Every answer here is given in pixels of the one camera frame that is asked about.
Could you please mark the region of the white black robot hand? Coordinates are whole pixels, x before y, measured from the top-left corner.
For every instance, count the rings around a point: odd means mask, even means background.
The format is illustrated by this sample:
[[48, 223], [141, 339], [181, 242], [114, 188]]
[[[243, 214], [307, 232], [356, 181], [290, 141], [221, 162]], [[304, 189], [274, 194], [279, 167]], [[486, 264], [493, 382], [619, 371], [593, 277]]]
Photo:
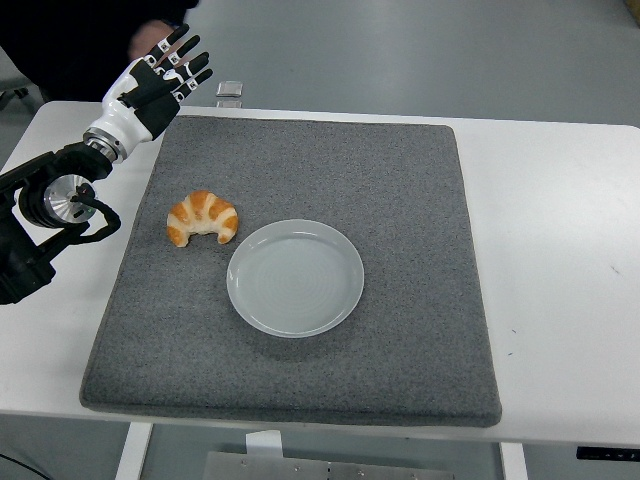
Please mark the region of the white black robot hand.
[[189, 30], [181, 25], [130, 63], [103, 97], [102, 115], [85, 131], [85, 144], [120, 161], [166, 130], [180, 104], [213, 75], [208, 52], [191, 55], [200, 37]]

